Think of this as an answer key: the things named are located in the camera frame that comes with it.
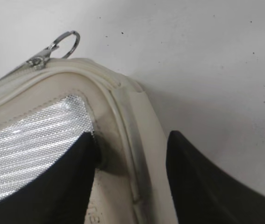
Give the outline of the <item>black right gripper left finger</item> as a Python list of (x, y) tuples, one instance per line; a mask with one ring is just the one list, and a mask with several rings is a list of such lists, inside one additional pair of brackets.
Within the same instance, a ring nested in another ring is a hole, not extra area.
[(91, 133), (49, 169), (0, 201), (0, 224), (82, 224), (100, 152)]

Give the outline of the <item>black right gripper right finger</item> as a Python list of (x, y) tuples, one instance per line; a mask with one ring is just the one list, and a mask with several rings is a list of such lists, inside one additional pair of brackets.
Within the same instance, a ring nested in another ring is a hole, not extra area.
[(180, 224), (265, 224), (265, 196), (205, 157), (179, 131), (167, 141), (166, 172)]

